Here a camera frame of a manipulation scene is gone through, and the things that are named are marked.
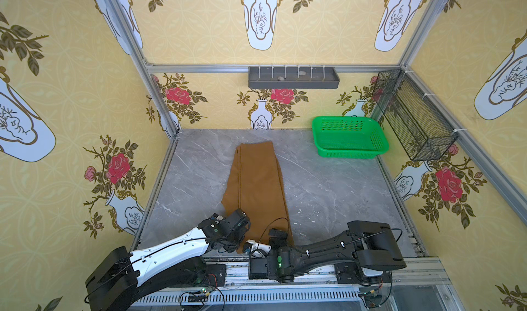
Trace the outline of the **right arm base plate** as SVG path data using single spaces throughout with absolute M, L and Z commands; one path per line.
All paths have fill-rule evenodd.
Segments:
M 382 264 L 342 262 L 335 264 L 333 267 L 339 284 L 372 286 L 381 284 L 381 282 L 391 281 L 391 269 Z

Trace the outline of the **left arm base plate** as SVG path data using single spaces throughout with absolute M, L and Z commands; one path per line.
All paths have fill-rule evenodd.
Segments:
M 207 264 L 204 275 L 206 286 L 223 287 L 226 282 L 226 264 Z

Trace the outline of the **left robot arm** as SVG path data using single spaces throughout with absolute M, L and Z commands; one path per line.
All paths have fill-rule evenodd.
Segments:
M 174 284 L 175 266 L 209 251 L 234 252 L 251 228 L 236 209 L 201 221 L 187 233 L 147 249 L 112 250 L 86 279 L 85 303 L 91 310 L 127 310 L 142 297 Z

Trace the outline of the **green plastic basket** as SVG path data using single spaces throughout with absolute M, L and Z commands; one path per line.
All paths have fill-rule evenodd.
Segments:
M 382 128 L 371 118 L 318 116 L 312 132 L 321 157 L 369 160 L 389 150 Z

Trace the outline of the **brown long pants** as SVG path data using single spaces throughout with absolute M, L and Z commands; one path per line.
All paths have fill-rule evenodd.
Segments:
M 236 148 L 222 205 L 228 215 L 243 210 L 251 222 L 237 253 L 243 252 L 248 240 L 268 244 L 272 228 L 286 231 L 292 241 L 283 175 L 272 142 Z

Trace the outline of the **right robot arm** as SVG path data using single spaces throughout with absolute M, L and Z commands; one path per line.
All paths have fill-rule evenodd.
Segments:
M 284 230 L 272 228 L 269 243 L 254 242 L 249 253 L 248 279 L 270 279 L 285 284 L 324 266 L 345 264 L 359 283 L 406 268 L 402 252 L 387 223 L 354 220 L 341 234 L 310 245 L 288 242 Z

